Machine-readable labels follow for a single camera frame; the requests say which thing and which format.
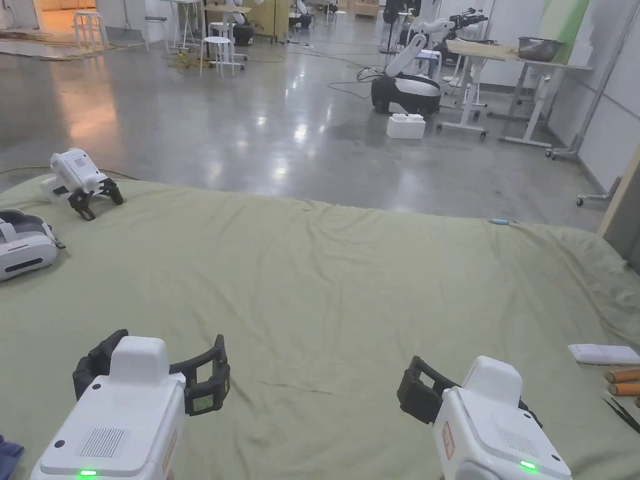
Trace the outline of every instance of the white rectangular object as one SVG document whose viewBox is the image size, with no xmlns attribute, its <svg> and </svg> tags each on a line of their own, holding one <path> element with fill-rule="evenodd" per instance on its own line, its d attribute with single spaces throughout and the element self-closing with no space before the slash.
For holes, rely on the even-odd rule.
<svg viewBox="0 0 640 480">
<path fill-rule="evenodd" d="M 422 138 L 425 126 L 422 115 L 394 113 L 387 122 L 387 135 L 391 138 Z"/>
<path fill-rule="evenodd" d="M 640 355 L 631 347 L 583 343 L 569 345 L 576 362 L 591 365 L 640 365 Z"/>
<path fill-rule="evenodd" d="M 167 477 L 184 426 L 182 373 L 160 339 L 124 337 L 33 467 L 31 480 Z"/>
<path fill-rule="evenodd" d="M 511 365 L 480 356 L 462 387 L 443 392 L 433 435 L 445 480 L 571 479 L 536 420 L 518 408 L 521 390 Z"/>
</svg>

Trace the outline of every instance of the white remote control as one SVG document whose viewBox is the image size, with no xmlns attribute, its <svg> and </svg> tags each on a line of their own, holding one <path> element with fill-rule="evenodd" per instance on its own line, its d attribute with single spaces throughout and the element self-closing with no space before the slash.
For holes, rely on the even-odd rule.
<svg viewBox="0 0 640 480">
<path fill-rule="evenodd" d="M 631 347 L 583 343 L 569 345 L 576 362 L 593 365 L 640 365 L 640 355 Z"/>
</svg>

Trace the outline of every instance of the doorway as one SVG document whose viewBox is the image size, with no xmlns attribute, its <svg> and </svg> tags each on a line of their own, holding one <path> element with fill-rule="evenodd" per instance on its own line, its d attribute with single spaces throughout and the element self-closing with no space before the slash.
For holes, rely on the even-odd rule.
<svg viewBox="0 0 640 480">
<path fill-rule="evenodd" d="M 40 30 L 56 36 L 75 35 L 74 15 L 78 10 L 95 10 L 95 0 L 39 0 Z"/>
</svg>

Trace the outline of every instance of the small blue object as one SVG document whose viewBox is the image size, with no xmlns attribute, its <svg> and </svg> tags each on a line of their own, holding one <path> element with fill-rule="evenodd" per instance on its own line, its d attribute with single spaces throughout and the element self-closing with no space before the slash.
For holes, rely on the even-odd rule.
<svg viewBox="0 0 640 480">
<path fill-rule="evenodd" d="M 0 480 L 9 479 L 23 452 L 22 445 L 5 442 L 0 435 Z"/>
</svg>

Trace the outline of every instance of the green led light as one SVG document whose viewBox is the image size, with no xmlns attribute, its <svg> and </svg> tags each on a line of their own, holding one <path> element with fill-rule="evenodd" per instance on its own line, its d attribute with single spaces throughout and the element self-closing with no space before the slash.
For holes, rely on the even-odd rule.
<svg viewBox="0 0 640 480">
<path fill-rule="evenodd" d="M 520 460 L 520 464 L 524 468 L 526 468 L 527 470 L 535 470 L 536 469 L 536 466 L 533 463 L 528 462 L 528 461 Z"/>
</svg>

